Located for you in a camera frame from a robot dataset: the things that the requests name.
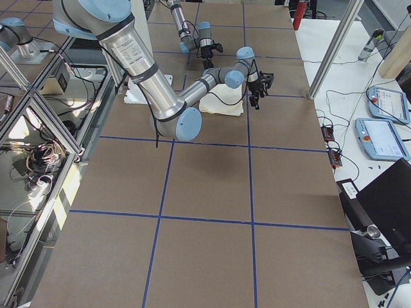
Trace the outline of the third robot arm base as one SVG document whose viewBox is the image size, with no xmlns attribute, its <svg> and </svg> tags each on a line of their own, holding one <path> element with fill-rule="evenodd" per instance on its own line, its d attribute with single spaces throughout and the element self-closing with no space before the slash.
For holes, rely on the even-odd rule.
<svg viewBox="0 0 411 308">
<path fill-rule="evenodd" d="M 52 42 L 38 42 L 21 19 L 9 17 L 1 20 L 1 47 L 5 51 L 17 48 L 11 55 L 16 64 L 39 65 L 55 45 Z"/>
</svg>

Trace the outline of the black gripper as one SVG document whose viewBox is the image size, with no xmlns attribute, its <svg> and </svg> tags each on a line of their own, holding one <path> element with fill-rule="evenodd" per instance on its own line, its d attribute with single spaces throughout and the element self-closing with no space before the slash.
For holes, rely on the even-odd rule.
<svg viewBox="0 0 411 308">
<path fill-rule="evenodd" d="M 250 105 L 256 110 L 259 110 L 259 99 L 265 97 L 265 84 L 257 79 L 247 83 L 248 90 L 250 91 Z"/>
<path fill-rule="evenodd" d="M 214 44 L 202 46 L 200 48 L 201 59 L 202 59 L 204 69 L 212 68 L 212 57 L 213 57 L 214 50 L 215 50 Z"/>
</svg>

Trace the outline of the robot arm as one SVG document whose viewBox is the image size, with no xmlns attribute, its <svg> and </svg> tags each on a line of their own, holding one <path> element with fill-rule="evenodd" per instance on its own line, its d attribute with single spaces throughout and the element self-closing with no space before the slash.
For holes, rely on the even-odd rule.
<svg viewBox="0 0 411 308">
<path fill-rule="evenodd" d="M 180 50 L 185 54 L 195 51 L 197 57 L 202 60 L 204 69 L 213 68 L 214 51 L 221 53 L 223 47 L 220 43 L 214 41 L 211 24 L 207 21 L 202 21 L 196 26 L 186 19 L 179 1 L 159 2 L 167 7 L 173 17 L 180 39 Z"/>
<path fill-rule="evenodd" d="M 232 67 L 209 68 L 176 94 L 135 29 L 130 1 L 53 1 L 53 22 L 63 35 L 97 40 L 109 49 L 144 94 L 159 136 L 194 139 L 202 127 L 202 115 L 194 105 L 219 84 L 232 89 L 246 84 L 250 104 L 257 108 L 274 80 L 272 73 L 258 69 L 252 48 L 246 46 L 237 51 Z"/>
</svg>

